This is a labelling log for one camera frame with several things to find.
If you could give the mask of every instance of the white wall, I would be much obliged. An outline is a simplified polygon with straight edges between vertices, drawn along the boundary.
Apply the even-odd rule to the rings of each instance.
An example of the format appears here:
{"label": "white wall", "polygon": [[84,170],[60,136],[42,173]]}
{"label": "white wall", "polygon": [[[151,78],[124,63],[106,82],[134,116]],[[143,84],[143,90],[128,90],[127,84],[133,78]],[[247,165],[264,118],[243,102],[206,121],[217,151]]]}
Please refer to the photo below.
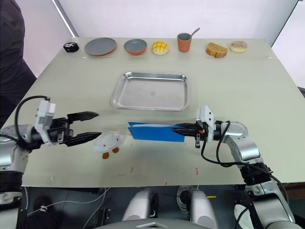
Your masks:
{"label": "white wall", "polygon": [[60,0],[82,37],[277,37],[297,0]]}
{"label": "white wall", "polygon": [[272,49],[295,84],[305,88],[305,1],[298,2]]}
{"label": "white wall", "polygon": [[24,60],[36,77],[71,37],[51,0],[16,0],[25,23]]}

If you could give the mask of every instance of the white table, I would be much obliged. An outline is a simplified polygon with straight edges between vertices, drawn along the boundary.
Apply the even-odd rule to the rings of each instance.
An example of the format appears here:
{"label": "white table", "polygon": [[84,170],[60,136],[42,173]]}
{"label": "white table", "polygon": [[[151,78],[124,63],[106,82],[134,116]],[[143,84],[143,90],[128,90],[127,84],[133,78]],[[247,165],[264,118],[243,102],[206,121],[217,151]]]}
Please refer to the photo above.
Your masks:
{"label": "white table", "polygon": [[[121,131],[127,134],[117,154],[102,160],[92,151],[93,141],[73,147],[42,146],[29,156],[23,184],[43,187],[131,187],[187,184],[241,184],[237,167],[223,168],[204,161],[192,137],[185,143],[133,140],[128,121],[176,124],[195,122],[196,111],[209,105],[216,120],[239,121],[248,127],[265,163],[282,182],[305,181],[305,99],[263,40],[246,40],[245,53],[228,52],[215,59],[204,51],[209,42],[228,47],[229,39],[194,39],[188,53],[178,52],[176,39],[164,39],[170,51],[151,53],[157,39],[145,39],[140,56],[125,52],[127,38],[115,38],[117,49],[106,56],[88,56],[83,48],[91,38],[77,38],[80,50],[61,50],[26,94],[47,95],[56,103],[56,117],[95,111],[100,116],[75,122],[75,133]],[[191,87],[190,106],[182,112],[119,110],[110,97],[122,74],[134,72],[183,73]],[[39,100],[26,103],[20,124],[33,124]],[[13,116],[6,125],[13,124]],[[207,144],[215,159],[217,142]],[[222,144],[221,159],[232,161]]]}

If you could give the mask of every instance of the white cable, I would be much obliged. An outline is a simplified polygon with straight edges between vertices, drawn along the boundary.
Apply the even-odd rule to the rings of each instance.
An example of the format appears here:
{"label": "white cable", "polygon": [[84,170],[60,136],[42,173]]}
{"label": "white cable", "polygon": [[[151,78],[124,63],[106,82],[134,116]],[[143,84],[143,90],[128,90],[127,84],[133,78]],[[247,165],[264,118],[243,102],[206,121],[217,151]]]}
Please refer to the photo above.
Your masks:
{"label": "white cable", "polygon": [[187,210],[187,207],[186,207],[186,204],[184,204],[182,201],[181,201],[181,194],[184,192],[184,191],[188,191],[189,193],[192,193],[193,191],[193,187],[192,186],[187,186],[187,185],[183,185],[183,186],[179,186],[178,188],[178,191],[177,191],[177,204],[181,210],[182,213],[189,213],[189,211]]}
{"label": "white cable", "polygon": [[25,206],[25,210],[27,210],[28,207],[29,207],[29,195],[28,195],[27,188],[26,188],[25,186],[23,186],[23,188],[24,188],[24,192],[25,192],[25,198],[26,198],[26,200],[27,200],[27,204],[26,204],[26,206]]}
{"label": "white cable", "polygon": [[[49,204],[49,205],[47,205],[46,207],[53,206],[53,205],[55,205],[55,204],[60,204],[60,203],[90,204],[90,203],[92,203],[92,202],[97,201],[97,200],[98,200],[99,198],[101,198],[102,196],[104,196],[105,193],[106,193],[106,192],[104,192],[104,193],[101,194],[99,197],[97,197],[96,199],[94,199],[94,200],[92,200],[92,201],[89,201],[89,202],[77,202],[77,201],[64,200],[64,201],[60,201],[60,202],[57,202],[57,203],[54,203],[54,204]],[[37,209],[37,210],[35,210],[35,211],[32,211],[32,212],[28,213],[27,216],[28,216],[28,215],[31,215],[31,214],[33,214],[33,213],[35,213],[36,211],[39,211],[40,209]]]}
{"label": "white cable", "polygon": [[104,192],[104,197],[103,197],[103,200],[102,200],[102,202],[101,202],[101,204],[97,207],[97,209],[95,209],[95,211],[91,214],[91,216],[89,217],[89,219],[87,220],[87,222],[85,223],[85,225],[82,227],[82,229],[84,229],[86,226],[87,226],[87,224],[89,223],[89,221],[90,221],[90,219],[94,216],[94,214],[98,211],[98,209],[103,205],[103,203],[104,203],[104,200],[105,200],[105,194],[106,194],[106,192],[109,190],[110,188],[106,188],[105,189],[105,192]]}

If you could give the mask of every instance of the metal tray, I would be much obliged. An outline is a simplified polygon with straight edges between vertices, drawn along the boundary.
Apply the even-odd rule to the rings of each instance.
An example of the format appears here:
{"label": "metal tray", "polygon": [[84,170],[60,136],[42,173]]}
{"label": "metal tray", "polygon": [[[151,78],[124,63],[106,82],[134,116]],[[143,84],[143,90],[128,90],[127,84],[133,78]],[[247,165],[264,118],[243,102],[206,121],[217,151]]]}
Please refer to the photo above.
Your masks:
{"label": "metal tray", "polygon": [[189,105],[187,77],[170,73],[125,73],[111,97],[119,109],[183,111]]}

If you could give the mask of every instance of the terracotta cup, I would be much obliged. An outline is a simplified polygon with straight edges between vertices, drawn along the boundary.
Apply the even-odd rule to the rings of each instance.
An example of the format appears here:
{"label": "terracotta cup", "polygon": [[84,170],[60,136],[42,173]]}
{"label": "terracotta cup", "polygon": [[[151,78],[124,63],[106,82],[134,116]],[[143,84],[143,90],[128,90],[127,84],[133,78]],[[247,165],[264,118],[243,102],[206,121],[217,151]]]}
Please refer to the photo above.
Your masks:
{"label": "terracotta cup", "polygon": [[178,49],[181,52],[187,52],[191,46],[192,37],[189,33],[179,33],[177,36]]}

